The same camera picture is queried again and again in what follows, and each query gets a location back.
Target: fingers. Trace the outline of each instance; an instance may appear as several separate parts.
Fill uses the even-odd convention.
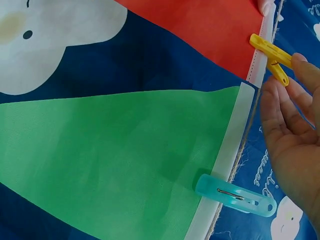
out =
[[[289,97],[301,110],[305,118],[314,126],[315,115],[312,110],[312,96],[295,80],[289,78],[289,85],[286,87]]]
[[[262,88],[260,117],[266,145],[271,153],[277,148],[277,141],[285,135],[281,129],[281,125],[285,125],[285,122],[283,118],[279,118],[279,113],[277,87],[272,82],[267,81]]]
[[[267,16],[271,9],[271,4],[275,0],[258,0],[258,8],[263,16]]]
[[[292,56],[292,69],[298,80],[313,95],[317,89],[320,89],[320,69],[311,63],[299,53]]]
[[[305,144],[314,144],[317,142],[317,133],[300,115],[298,109],[290,99],[286,88],[273,77],[269,81],[277,88],[280,109],[286,123],[286,127],[294,135],[300,136]]]

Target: red fabric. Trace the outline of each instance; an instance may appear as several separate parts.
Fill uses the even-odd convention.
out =
[[[263,19],[257,0],[116,1],[246,79],[254,54],[249,37],[259,33]]]

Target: blue clothespin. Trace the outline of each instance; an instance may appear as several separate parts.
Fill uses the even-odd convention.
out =
[[[277,202],[273,198],[238,187],[208,174],[200,177],[195,192],[243,213],[271,217],[277,210]]]

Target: green fabric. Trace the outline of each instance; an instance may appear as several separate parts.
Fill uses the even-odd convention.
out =
[[[239,87],[0,105],[0,182],[104,240],[183,240]]]

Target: black dot eye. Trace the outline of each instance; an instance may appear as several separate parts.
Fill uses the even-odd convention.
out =
[[[29,39],[32,37],[32,34],[33,32],[31,30],[28,30],[26,31],[24,34],[23,34],[23,39]]]

